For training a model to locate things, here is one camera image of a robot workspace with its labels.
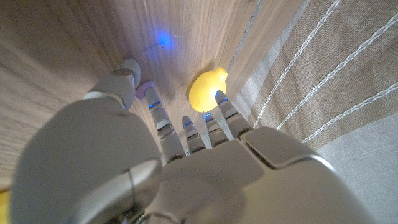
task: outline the white robotic hand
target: white robotic hand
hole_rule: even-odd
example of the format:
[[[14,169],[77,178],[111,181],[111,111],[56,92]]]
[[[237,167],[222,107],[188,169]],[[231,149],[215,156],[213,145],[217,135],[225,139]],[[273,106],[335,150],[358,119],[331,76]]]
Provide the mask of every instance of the white robotic hand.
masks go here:
[[[13,223],[374,223],[327,161],[275,129],[252,129],[221,91],[234,139],[209,115],[206,149],[185,116],[189,156],[154,88],[145,91],[162,167],[147,126],[127,111],[141,72],[124,64],[25,147]]]

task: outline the yellow fruit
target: yellow fruit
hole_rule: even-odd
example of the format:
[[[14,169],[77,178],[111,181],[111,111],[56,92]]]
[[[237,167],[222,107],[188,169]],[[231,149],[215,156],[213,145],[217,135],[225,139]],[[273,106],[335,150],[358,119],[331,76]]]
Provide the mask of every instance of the yellow fruit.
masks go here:
[[[201,74],[193,83],[189,91],[189,102],[197,112],[207,112],[217,106],[215,95],[218,90],[226,93],[225,69],[217,68]]]
[[[9,223],[8,220],[9,192],[0,193],[0,224]]]

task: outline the wooden surface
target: wooden surface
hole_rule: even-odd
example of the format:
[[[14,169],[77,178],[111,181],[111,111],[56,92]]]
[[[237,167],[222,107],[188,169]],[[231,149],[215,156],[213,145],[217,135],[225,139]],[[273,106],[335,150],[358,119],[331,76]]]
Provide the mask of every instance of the wooden surface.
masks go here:
[[[301,2],[264,2],[231,67],[229,96]],[[256,6],[253,0],[1,1],[0,189],[12,184],[33,134],[124,58],[139,62],[143,82],[155,81],[181,138],[183,115],[204,132],[201,114],[188,102],[189,87],[202,72],[229,66]],[[131,111],[154,131],[145,102],[136,100]]]

